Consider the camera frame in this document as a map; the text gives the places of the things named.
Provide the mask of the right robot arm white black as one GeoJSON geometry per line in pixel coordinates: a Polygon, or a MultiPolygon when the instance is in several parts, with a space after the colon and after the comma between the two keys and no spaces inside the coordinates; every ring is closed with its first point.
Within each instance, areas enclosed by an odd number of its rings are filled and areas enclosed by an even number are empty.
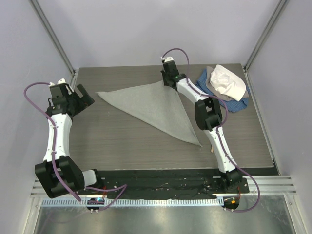
{"type": "Polygon", "coordinates": [[[195,105],[196,124],[208,137],[217,159],[220,187],[227,193],[232,192],[242,182],[242,174],[236,167],[224,137],[218,99],[201,91],[185,74],[181,74],[172,57],[162,58],[161,62],[164,85],[183,94],[195,105]]]}

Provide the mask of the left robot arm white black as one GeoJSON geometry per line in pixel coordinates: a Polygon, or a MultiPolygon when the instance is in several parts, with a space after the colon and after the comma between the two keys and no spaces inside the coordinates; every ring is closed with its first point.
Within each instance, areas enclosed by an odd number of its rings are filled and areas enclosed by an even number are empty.
{"type": "Polygon", "coordinates": [[[66,83],[50,85],[51,97],[45,114],[48,116],[49,137],[43,162],[35,165],[35,174],[50,198],[77,192],[85,187],[100,194],[104,183],[96,169],[82,171],[70,158],[69,136],[73,117],[95,101],[82,84],[77,85],[80,97],[66,83]]]}

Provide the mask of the grey cloth napkin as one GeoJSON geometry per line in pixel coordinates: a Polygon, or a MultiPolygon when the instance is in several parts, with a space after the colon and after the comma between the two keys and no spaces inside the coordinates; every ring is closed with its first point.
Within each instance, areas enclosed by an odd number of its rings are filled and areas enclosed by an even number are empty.
{"type": "Polygon", "coordinates": [[[179,94],[162,81],[97,94],[113,107],[176,139],[201,145],[179,94]]]}

